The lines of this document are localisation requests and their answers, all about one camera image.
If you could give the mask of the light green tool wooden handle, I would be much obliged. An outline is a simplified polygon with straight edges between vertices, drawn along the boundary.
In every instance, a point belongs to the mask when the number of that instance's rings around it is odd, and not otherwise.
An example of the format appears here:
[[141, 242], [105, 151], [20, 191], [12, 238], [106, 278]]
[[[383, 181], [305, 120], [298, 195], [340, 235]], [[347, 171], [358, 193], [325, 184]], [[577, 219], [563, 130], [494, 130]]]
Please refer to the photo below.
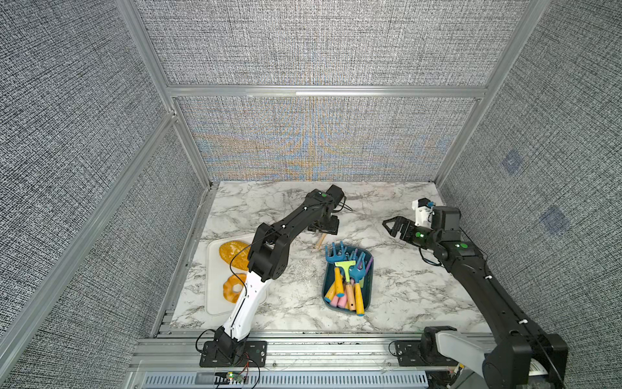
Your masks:
[[323, 234], [320, 236], [320, 238], [319, 238], [319, 240], [317, 241], [317, 244], [316, 244], [316, 250], [320, 250], [320, 249], [321, 249], [322, 244], [324, 243], [324, 241], [325, 241], [326, 237], [327, 237], [327, 234], [326, 234], [326, 233], [323, 233]]

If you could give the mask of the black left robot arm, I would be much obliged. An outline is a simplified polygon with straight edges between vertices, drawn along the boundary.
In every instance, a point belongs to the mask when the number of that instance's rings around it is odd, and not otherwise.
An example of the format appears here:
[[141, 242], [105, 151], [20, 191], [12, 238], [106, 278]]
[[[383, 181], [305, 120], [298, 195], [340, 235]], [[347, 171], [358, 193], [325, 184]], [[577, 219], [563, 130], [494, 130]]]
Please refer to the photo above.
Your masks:
[[327, 191], [315, 189], [282, 220], [259, 225], [249, 245], [248, 272], [241, 296], [225, 323], [215, 330], [213, 338], [216, 349], [226, 361], [234, 364], [244, 355], [246, 339], [260, 304], [259, 296], [287, 268], [292, 242], [306, 230], [336, 235], [340, 221], [335, 209], [344, 202], [345, 194], [339, 186], [332, 185]]

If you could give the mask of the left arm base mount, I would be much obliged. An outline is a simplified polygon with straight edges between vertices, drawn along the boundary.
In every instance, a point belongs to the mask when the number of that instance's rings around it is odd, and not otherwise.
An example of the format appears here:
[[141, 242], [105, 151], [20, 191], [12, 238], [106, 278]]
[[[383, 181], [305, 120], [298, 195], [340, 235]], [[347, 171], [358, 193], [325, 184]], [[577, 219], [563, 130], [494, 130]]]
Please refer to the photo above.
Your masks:
[[195, 348], [199, 352], [199, 366], [210, 367], [243, 367], [250, 364], [263, 368], [267, 359], [268, 343], [263, 340], [197, 340]]

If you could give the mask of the teal plastic storage box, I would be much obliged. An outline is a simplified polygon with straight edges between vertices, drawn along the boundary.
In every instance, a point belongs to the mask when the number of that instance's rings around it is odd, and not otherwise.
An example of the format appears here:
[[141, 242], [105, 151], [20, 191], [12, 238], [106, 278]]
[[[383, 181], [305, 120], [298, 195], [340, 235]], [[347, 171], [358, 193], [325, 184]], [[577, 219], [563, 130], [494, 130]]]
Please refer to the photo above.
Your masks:
[[366, 249], [343, 242], [324, 248], [327, 271], [322, 300], [331, 309], [364, 316], [371, 304], [374, 258]]

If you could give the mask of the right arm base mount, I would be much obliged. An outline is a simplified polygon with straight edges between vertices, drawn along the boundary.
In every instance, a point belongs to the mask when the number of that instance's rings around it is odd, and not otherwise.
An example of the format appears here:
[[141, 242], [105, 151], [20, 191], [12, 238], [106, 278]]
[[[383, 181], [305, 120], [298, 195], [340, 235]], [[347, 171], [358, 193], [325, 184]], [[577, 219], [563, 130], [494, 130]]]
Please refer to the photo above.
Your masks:
[[389, 346], [390, 353], [401, 367], [457, 366], [458, 363], [437, 350], [436, 335], [457, 329], [450, 326], [426, 327], [419, 340], [396, 340]]

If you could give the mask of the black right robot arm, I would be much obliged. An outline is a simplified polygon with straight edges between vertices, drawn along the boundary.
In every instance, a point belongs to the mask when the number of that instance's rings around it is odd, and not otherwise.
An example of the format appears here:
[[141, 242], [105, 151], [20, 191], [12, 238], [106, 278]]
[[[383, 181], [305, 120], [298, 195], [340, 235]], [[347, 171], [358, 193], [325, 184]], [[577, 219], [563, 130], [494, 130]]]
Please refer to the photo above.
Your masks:
[[429, 366], [455, 361], [489, 388], [564, 387], [567, 343], [545, 332], [508, 295], [492, 275], [484, 252], [463, 232], [460, 210], [423, 198], [416, 212], [416, 220], [397, 216], [382, 225], [390, 236], [432, 251], [435, 264], [465, 288], [493, 339], [476, 340], [450, 326], [426, 327], [418, 345], [396, 342], [400, 364], [407, 366], [412, 358]]

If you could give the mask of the purple rake pink handle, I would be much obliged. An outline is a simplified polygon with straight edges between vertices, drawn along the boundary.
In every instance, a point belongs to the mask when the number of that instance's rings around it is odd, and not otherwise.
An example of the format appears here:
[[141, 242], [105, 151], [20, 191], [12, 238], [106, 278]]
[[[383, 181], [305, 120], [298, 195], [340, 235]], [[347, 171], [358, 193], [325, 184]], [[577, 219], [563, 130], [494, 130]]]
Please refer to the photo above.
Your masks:
[[365, 266], [365, 276], [364, 277], [366, 277], [369, 274], [369, 271], [370, 271], [373, 263], [374, 263], [374, 258], [370, 257], [370, 259], [367, 261], [366, 266]]

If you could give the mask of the dark green tool wooden handle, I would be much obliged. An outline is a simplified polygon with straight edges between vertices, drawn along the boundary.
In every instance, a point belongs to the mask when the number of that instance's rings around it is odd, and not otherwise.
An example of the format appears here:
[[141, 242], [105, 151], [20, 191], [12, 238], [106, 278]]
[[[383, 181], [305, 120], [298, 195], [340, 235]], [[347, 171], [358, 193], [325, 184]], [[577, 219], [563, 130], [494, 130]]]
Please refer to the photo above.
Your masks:
[[343, 290], [345, 292], [344, 296], [348, 298], [348, 304], [345, 309], [349, 311], [354, 311], [355, 310], [355, 304], [353, 302], [354, 290], [353, 290], [352, 284], [350, 283], [350, 277], [349, 277], [349, 271], [348, 271], [349, 268], [351, 267], [351, 264], [353, 264], [353, 261], [351, 260], [337, 263], [337, 265], [340, 267], [340, 271], [342, 275]]

